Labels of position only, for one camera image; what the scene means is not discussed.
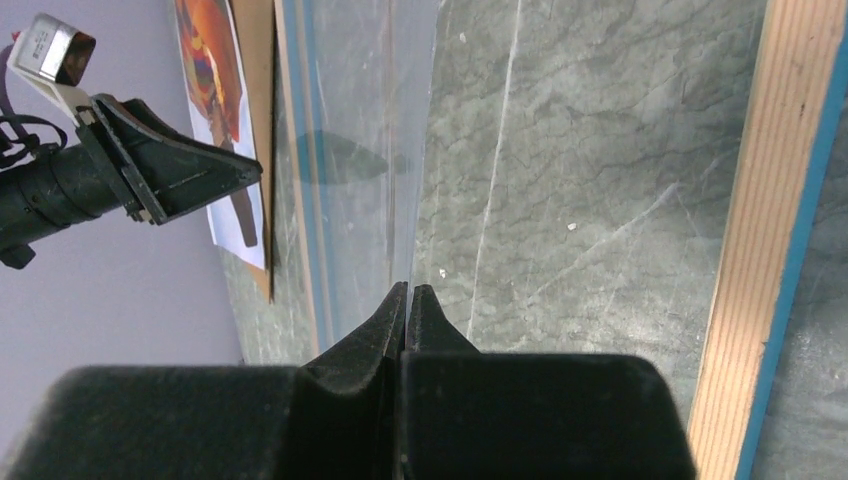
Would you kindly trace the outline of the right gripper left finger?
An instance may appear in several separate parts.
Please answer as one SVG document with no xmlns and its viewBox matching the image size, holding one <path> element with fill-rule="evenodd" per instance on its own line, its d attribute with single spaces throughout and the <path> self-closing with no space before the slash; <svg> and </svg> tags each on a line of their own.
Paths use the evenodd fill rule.
<svg viewBox="0 0 848 480">
<path fill-rule="evenodd" d="M 396 479 L 408 286 L 303 366 L 89 366 L 63 375 L 5 479 Z"/>
</svg>

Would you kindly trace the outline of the blue picture frame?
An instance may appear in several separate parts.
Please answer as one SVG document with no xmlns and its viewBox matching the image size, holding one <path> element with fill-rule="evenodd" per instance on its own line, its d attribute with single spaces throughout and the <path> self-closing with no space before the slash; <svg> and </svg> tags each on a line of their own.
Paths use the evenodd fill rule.
<svg viewBox="0 0 848 480">
<path fill-rule="evenodd" d="M 412 278 L 666 377 L 703 479 L 847 475 L 847 5 L 435 1 Z"/>
</svg>

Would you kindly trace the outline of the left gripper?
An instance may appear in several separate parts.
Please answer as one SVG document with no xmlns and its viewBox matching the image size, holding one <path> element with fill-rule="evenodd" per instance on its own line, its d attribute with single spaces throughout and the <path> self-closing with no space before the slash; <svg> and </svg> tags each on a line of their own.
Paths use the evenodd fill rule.
<svg viewBox="0 0 848 480">
<path fill-rule="evenodd" d="M 256 184 L 262 167 L 185 136 L 140 99 L 108 94 L 75 111 L 80 144 L 1 173 L 1 263 L 21 270 L 31 244 L 123 208 L 163 225 Z"/>
</svg>

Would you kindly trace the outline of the brown backing board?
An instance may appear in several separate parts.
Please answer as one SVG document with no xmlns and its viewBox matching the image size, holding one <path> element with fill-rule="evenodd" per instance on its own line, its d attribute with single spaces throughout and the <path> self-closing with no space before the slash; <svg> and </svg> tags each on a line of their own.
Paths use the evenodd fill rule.
<svg viewBox="0 0 848 480">
<path fill-rule="evenodd" d="M 265 266 L 252 267 L 250 271 L 261 297 L 271 304 L 274 293 L 274 2 L 234 0 L 230 7 L 246 82 L 255 152 L 263 168 L 260 193 Z"/>
</svg>

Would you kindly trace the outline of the clear glass pane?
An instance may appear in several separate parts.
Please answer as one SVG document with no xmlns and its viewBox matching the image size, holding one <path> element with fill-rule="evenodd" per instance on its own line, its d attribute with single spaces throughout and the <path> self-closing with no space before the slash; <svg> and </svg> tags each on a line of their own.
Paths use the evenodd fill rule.
<svg viewBox="0 0 848 480">
<path fill-rule="evenodd" d="M 279 5 L 319 350 L 412 278 L 438 10 L 435 1 Z"/>
</svg>

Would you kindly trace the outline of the hot air balloon photo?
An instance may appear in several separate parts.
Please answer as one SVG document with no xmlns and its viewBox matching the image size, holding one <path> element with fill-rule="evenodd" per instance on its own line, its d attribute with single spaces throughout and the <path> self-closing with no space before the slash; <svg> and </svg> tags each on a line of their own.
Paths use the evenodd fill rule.
<svg viewBox="0 0 848 480">
<path fill-rule="evenodd" d="M 249 97 L 229 3 L 176 0 L 173 8 L 194 138 L 254 160 Z M 265 267 L 257 183 L 213 202 L 206 213 L 216 246 Z"/>
</svg>

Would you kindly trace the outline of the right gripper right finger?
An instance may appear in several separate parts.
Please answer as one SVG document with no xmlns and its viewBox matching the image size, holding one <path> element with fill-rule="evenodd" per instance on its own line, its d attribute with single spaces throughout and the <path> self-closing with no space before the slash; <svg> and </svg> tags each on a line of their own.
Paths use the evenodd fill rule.
<svg viewBox="0 0 848 480">
<path fill-rule="evenodd" d="M 633 355 L 484 353 L 414 291 L 400 360 L 408 479 L 693 479 L 670 389 Z"/>
</svg>

